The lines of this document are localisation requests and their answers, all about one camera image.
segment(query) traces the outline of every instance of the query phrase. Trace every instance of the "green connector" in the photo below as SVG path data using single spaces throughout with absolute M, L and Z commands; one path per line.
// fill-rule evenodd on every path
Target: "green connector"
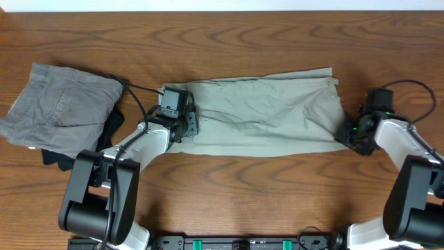
M 283 242 L 283 250 L 291 250 L 291 240 L 284 240 Z
M 202 250 L 202 240 L 193 241 L 193 250 Z

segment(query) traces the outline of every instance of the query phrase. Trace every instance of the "white wall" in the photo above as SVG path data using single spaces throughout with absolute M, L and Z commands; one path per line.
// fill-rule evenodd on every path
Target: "white wall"
M 444 10 L 444 0 L 0 0 L 6 12 Z

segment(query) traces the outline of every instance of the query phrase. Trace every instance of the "black cloth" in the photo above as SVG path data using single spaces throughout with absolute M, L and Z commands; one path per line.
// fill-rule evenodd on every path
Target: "black cloth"
M 112 135 L 114 135 L 117 129 L 119 129 L 124 121 L 125 117 L 119 110 L 115 108 L 113 111 L 111 111 L 110 115 L 106 119 L 105 124 L 103 125 L 102 134 L 97 140 L 96 152 L 112 147 L 111 137 Z M 62 171 L 72 169 L 75 160 L 62 153 L 56 153 L 46 149 L 42 149 L 42 158 L 43 164 L 45 165 L 58 163 L 58 168 Z

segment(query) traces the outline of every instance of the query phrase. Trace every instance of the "wire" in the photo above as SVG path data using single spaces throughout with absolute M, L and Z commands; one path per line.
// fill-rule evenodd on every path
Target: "wire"
M 422 147 L 424 147 L 424 149 L 427 151 L 427 153 L 429 153 L 431 156 L 435 157 L 435 159 L 437 159 L 437 161 L 440 162 L 441 167 L 444 167 L 444 160 L 437 154 L 436 149 L 432 149 L 430 148 L 430 146 L 424 142 L 424 140 L 422 140 L 417 133 L 415 133 L 415 129 L 413 127 L 413 125 L 416 122 L 419 122 L 420 120 L 428 117 L 430 114 L 432 114 L 435 111 L 436 108 L 436 97 L 435 94 L 433 92 L 433 90 L 427 86 L 425 83 L 421 83 L 420 81 L 416 81 L 416 80 L 411 80 L 411 79 L 404 79 L 404 80 L 398 80 L 398 81 L 394 81 L 391 83 L 387 83 L 386 85 L 383 85 L 383 88 L 387 88 L 388 86 L 391 85 L 395 85 L 398 83 L 415 83 L 418 84 L 420 86 L 423 86 L 429 93 L 430 93 L 430 97 L 432 98 L 432 107 L 429 109 L 429 111 L 427 111 L 424 115 L 420 116 L 419 118 L 415 119 L 415 120 L 410 120 L 408 117 L 405 116 L 401 116 L 403 119 L 405 119 L 408 123 L 409 126 L 407 127 L 408 132 L 410 133 L 410 135 L 415 138 L 415 140 L 421 144 Z
M 134 87 L 134 88 L 138 88 L 138 89 L 141 89 L 141 90 L 151 91 L 151 92 L 154 92 L 154 93 L 158 93 L 160 95 L 164 95 L 164 93 L 162 93 L 160 91 L 157 91 L 157 90 L 150 89 L 149 87 L 142 87 L 142 86 L 134 85 L 134 84 L 129 83 L 127 81 L 123 81 L 119 77 L 115 76 L 114 74 L 112 74 L 110 72 L 108 72 L 108 74 L 110 74 L 115 80 L 118 79 L 119 82 L 125 83 L 128 86 L 131 86 L 131 87 Z
M 134 100 L 137 102 L 137 105 L 139 105 L 139 108 L 143 113 L 144 120 L 145 120 L 145 128 L 148 129 L 148 117 L 146 116 L 145 109 L 144 109 L 143 105 L 140 103 L 139 99 L 136 97 L 136 95 L 133 93 L 133 91 L 128 87 L 128 84 L 126 82 L 122 81 L 119 77 L 117 77 L 113 73 L 108 72 L 108 74 L 111 75 L 111 77 L 114 80 L 116 80 L 120 84 L 122 84 L 123 88 L 125 88 L 133 96 Z
M 122 84 L 123 88 L 125 88 L 131 96 L 133 96 L 134 100 L 137 102 L 137 105 L 139 106 L 143 116 L 144 116 L 144 122 L 145 127 L 142 129 L 140 133 L 138 133 L 135 137 L 131 138 L 129 141 L 127 141 L 124 145 L 121 145 L 119 147 L 119 150 L 116 154 L 116 157 L 114 158 L 114 161 L 112 162 L 112 171 L 111 171 L 111 182 L 110 182 L 110 198 L 109 198 L 109 206 L 108 206 L 108 219 L 106 222 L 106 229 L 105 229 L 105 237 L 103 238 L 103 241 L 100 245 L 99 250 L 105 250 L 107 247 L 107 243 L 110 240 L 110 234 L 111 234 L 111 228 L 113 223 L 113 210 L 114 210 L 114 192 L 116 188 L 116 178 L 117 178 L 117 167 L 119 166 L 119 159 L 120 156 L 124 153 L 124 151 L 137 139 L 139 139 L 141 136 L 143 136 L 147 130 L 148 130 L 148 118 L 147 114 L 145 113 L 145 109 L 143 105 L 140 103 L 139 99 L 136 97 L 136 95 L 133 93 L 133 91 L 128 87 L 128 84 L 122 81 L 119 77 L 115 76 L 113 73 L 108 73 L 111 75 L 111 77 L 118 81 L 120 84 Z
M 153 90 L 153 89 L 150 89 L 150 88 L 147 88 L 147 87 L 141 87 L 141 86 L 137 86 L 137 85 L 134 85 L 134 84 L 131 84 L 131 83 L 126 83 L 126 85 L 134 87 L 134 88 L 139 88 L 141 90 L 147 90 L 147 91 L 151 91 L 151 92 L 154 92 L 154 93 L 158 93 L 160 95 L 164 95 L 164 93 L 162 93 L 160 91 Z
M 435 111 L 435 108 L 436 108 L 436 97 L 435 97 L 435 94 L 434 94 L 433 90 L 429 86 L 425 85 L 424 83 L 421 83 L 420 81 L 411 80 L 411 79 L 404 79 L 404 80 L 398 80 L 398 81 L 394 81 L 394 82 L 391 82 L 391 83 L 387 83 L 386 85 L 383 85 L 382 87 L 383 88 L 387 88 L 388 86 L 392 86 L 392 85 L 395 85 L 395 84 L 398 84 L 398 83 L 416 83 L 418 85 L 423 86 L 430 93 L 430 97 L 432 98 L 432 101 L 433 101 L 433 104 L 432 104 L 432 107 L 430 108 L 430 110 L 427 111 L 424 115 L 420 116 L 419 118 L 413 120 L 410 123 L 409 127 L 411 127 L 416 122 L 419 122 L 420 120 L 428 117 L 430 114 L 432 114 Z
M 154 105 L 153 107 L 151 107 L 148 110 L 147 115 L 152 115 L 154 113 L 154 111 L 156 111 L 159 107 L 160 107 L 160 105 Z
M 325 237 L 325 235 L 323 234 L 323 232 L 322 232 L 319 228 L 317 228 L 317 227 L 315 227 L 315 226 L 308 226 L 308 227 L 302 229 L 302 230 L 299 232 L 299 235 L 298 235 L 298 244 L 299 244 L 299 246 L 302 247 L 304 250 L 309 250 L 309 249 L 308 249 L 307 247 L 305 247 L 303 244 L 300 243 L 300 236 L 304 233 L 305 230 L 307 230 L 307 229 L 311 229 L 311 228 L 312 228 L 312 229 L 316 229 L 317 231 L 319 231 L 319 233 L 321 233 L 322 237 L 324 237 L 324 238 L 327 240 L 327 243 L 328 243 L 328 239 L 327 239 L 327 237 Z
M 191 97 L 191 100 L 193 101 L 193 103 L 192 104 L 188 104 L 188 111 L 189 112 L 193 112 L 193 111 L 196 111 L 196 101 L 194 101 L 194 95 L 193 95 L 193 92 L 189 92 L 189 96 Z
M 399 245 L 398 247 L 394 248 L 393 250 L 415 250 L 414 248 L 411 248 L 409 246 L 403 246 L 403 245 Z

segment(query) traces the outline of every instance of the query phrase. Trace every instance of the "metal bracket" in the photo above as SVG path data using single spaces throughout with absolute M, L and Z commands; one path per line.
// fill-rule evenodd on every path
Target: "metal bracket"
M 183 137 L 191 137 L 198 134 L 197 130 L 197 119 L 196 119 L 196 112 L 188 112 L 185 115 L 185 119 L 187 119 L 188 123 L 188 130 L 185 132 Z
M 184 250 L 184 244 L 181 236 L 163 236 L 156 239 L 153 250 Z
M 317 249 L 330 249 L 330 237 L 315 235 L 304 235 L 300 237 L 301 244 L 308 249 L 317 247 Z M 193 242 L 201 241 L 204 250 L 232 250 L 232 249 L 250 249 L 250 250 L 300 250 L 297 238 L 185 238 L 185 245 L 181 250 L 194 250 Z

